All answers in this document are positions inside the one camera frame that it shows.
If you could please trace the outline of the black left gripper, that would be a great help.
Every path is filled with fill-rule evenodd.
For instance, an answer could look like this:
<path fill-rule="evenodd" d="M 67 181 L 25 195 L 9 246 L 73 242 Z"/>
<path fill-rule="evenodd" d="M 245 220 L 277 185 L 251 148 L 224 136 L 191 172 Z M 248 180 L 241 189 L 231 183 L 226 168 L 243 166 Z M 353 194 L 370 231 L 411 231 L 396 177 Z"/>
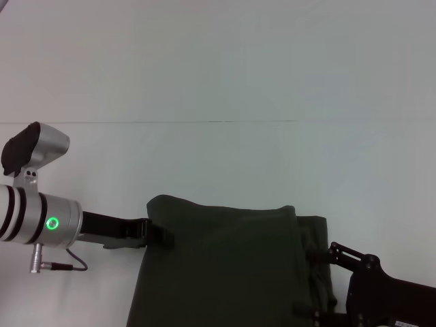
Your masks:
<path fill-rule="evenodd" d="M 78 240 L 104 249 L 140 249 L 147 245 L 174 245 L 174 235 L 151 219 L 120 219 L 83 212 Z"/>

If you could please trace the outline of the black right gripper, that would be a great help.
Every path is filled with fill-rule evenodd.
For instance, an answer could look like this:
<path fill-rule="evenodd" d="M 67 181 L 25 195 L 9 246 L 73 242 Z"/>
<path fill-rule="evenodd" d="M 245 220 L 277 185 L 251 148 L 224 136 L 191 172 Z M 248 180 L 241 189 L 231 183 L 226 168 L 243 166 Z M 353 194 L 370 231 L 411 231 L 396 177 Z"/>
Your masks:
<path fill-rule="evenodd" d="M 434 326 L 435 288 L 395 279 L 384 272 L 380 260 L 332 242 L 325 252 L 310 250 L 308 261 L 334 264 L 352 271 L 346 312 L 321 312 L 306 305 L 293 305 L 298 317 L 312 326 Z"/>

